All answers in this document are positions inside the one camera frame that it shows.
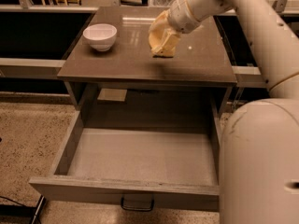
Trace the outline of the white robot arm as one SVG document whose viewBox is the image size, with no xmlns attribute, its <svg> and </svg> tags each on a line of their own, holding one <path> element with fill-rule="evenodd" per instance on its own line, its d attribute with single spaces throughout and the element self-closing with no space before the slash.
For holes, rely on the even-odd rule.
<svg viewBox="0 0 299 224">
<path fill-rule="evenodd" d="M 222 133 L 220 224 L 299 224 L 299 40 L 265 0 L 176 0 L 149 28 L 151 51 L 233 9 L 269 96 L 238 108 Z"/>
</svg>

